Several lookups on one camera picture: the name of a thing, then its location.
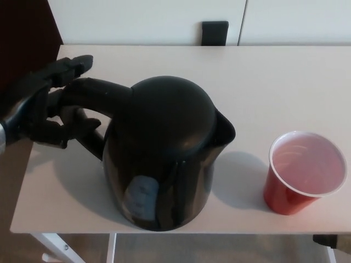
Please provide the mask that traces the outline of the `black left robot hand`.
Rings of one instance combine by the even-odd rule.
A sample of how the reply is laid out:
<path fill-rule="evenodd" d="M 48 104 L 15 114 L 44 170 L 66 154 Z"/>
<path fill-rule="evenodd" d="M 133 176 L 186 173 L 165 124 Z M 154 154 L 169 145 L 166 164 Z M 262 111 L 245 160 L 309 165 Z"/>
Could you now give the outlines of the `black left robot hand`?
<path fill-rule="evenodd" d="M 13 82 L 1 95 L 1 152 L 24 138 L 66 148 L 69 140 L 100 126 L 96 118 L 63 125 L 51 121 L 60 112 L 64 87 L 92 66 L 92 55 L 63 58 Z"/>

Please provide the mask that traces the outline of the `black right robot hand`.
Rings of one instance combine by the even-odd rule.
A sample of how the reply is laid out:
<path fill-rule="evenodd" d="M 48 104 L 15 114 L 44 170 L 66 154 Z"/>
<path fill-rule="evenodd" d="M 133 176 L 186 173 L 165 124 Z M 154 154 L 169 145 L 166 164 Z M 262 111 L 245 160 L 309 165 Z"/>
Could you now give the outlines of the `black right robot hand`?
<path fill-rule="evenodd" d="M 313 235 L 313 241 L 319 245 L 337 248 L 338 235 Z"/>

